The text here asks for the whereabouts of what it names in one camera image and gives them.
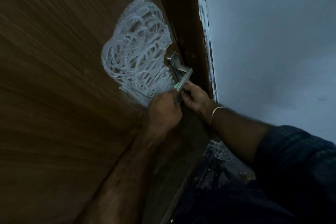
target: human hand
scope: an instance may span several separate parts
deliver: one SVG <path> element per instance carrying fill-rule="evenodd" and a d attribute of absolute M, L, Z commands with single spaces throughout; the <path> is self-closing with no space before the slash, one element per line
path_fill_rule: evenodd
<path fill-rule="evenodd" d="M 149 103 L 144 128 L 151 140 L 162 140 L 180 122 L 182 118 L 180 104 L 174 103 L 177 95 L 177 90 L 173 89 L 155 96 Z"/>
<path fill-rule="evenodd" d="M 209 98 L 208 94 L 199 86 L 188 81 L 181 95 L 185 105 L 196 112 L 205 123 L 210 125 L 212 112 L 217 105 Z"/>

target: gray wall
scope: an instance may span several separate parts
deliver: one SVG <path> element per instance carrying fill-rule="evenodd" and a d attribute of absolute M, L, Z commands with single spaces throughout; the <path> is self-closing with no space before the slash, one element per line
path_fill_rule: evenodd
<path fill-rule="evenodd" d="M 207 0 L 219 102 L 336 142 L 336 0 Z"/>

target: sleeve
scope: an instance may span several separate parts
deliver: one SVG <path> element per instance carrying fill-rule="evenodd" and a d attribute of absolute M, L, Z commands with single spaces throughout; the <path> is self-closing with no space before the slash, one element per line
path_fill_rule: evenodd
<path fill-rule="evenodd" d="M 320 222 L 336 220 L 336 146 L 292 126 L 272 129 L 259 145 L 256 178 L 290 212 Z"/>

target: metal bangle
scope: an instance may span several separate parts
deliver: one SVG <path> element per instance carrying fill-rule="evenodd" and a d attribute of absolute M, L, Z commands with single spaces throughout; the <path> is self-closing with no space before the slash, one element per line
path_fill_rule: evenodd
<path fill-rule="evenodd" d="M 219 106 L 219 107 L 216 107 L 215 110 L 213 110 L 212 115 L 211 115 L 210 125 L 211 125 L 211 122 L 212 122 L 213 114 L 214 114 L 215 111 L 216 111 L 217 109 L 219 109 L 219 108 L 224 108 L 224 109 L 225 109 L 225 107 L 223 107 L 223 106 Z"/>

